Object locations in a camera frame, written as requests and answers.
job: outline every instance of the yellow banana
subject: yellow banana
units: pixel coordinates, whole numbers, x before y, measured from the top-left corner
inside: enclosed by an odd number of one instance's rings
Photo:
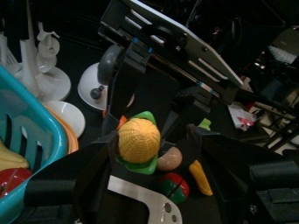
[[[5,145],[1,140],[0,140],[0,159],[10,162],[26,163],[26,159],[20,154],[14,153],[13,151],[5,148]]]
[[[0,158],[0,171],[9,169],[9,168],[28,168],[29,164],[26,161],[24,162],[14,162],[14,161],[9,161],[9,160],[4,160]]]
[[[211,196],[212,195],[211,185],[209,185],[209,181],[207,180],[204,171],[201,169],[201,164],[199,160],[195,160],[192,164],[189,165],[189,172],[195,178],[200,192],[205,194],[207,196]]]

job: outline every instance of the red object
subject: red object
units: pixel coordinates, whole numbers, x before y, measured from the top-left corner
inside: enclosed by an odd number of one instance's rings
[[[175,203],[184,202],[189,196],[189,186],[183,177],[169,172],[159,180],[159,192]]]
[[[32,176],[24,168],[10,168],[0,171],[0,199]]]

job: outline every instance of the teal basket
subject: teal basket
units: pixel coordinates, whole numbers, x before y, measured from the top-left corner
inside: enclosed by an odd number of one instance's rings
[[[0,139],[22,155],[36,173],[67,155],[64,129],[24,85],[0,66]],[[24,209],[26,179],[0,199],[0,223],[12,223]]]

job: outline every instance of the yellow object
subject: yellow object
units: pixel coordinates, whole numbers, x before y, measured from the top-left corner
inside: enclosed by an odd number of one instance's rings
[[[148,162],[160,148],[160,132],[145,119],[132,118],[117,131],[119,156],[129,163]]]
[[[209,181],[207,180],[204,171],[201,169],[201,164],[200,164],[199,160],[195,160],[192,162],[192,164],[189,165],[189,172],[195,178],[200,192],[204,195],[211,196],[212,195],[211,185],[209,185]]]
[[[9,168],[20,167],[29,167],[26,159],[20,154],[8,150],[2,141],[0,140],[0,171]]]

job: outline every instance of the brown egg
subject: brown egg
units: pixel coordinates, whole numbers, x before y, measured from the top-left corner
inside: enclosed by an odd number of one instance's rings
[[[161,157],[157,158],[156,169],[161,172],[173,170],[183,161],[183,154],[176,147],[172,147]]]

